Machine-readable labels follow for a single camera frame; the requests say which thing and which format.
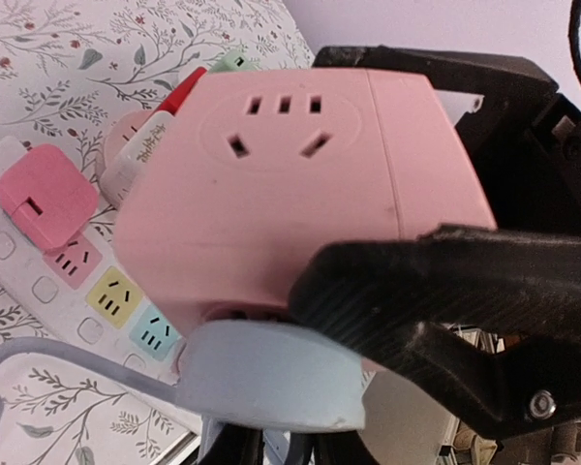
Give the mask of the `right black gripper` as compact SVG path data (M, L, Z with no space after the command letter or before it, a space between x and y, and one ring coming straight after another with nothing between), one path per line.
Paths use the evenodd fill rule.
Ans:
M455 128L502 229L581 236L581 111L519 56L391 46L325 46L315 68L426 77L434 89L477 95Z

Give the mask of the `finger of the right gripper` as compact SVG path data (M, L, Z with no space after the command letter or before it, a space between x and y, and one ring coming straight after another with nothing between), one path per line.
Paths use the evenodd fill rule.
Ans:
M581 237L446 225L332 243L288 308L486 438L581 418Z

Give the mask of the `pink cube socket adapter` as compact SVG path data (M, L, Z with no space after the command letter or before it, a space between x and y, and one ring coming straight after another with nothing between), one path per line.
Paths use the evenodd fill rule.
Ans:
M286 317L292 284L338 241L493 229L429 79L361 68L203 76L118 209L113 249L183 337Z

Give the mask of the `white power strip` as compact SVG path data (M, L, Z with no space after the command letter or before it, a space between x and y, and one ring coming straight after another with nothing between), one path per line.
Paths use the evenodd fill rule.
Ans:
M0 177L26 155L0 140ZM44 254L0 206L0 285L59 340L169 385L184 347L178 333L86 227L59 252Z

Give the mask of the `pink plug adapter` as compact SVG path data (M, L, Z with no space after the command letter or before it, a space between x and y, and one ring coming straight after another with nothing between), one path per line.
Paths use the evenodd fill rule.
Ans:
M66 245L95 212L98 197L75 164L51 144L31 149L0 177L0 206L43 252Z

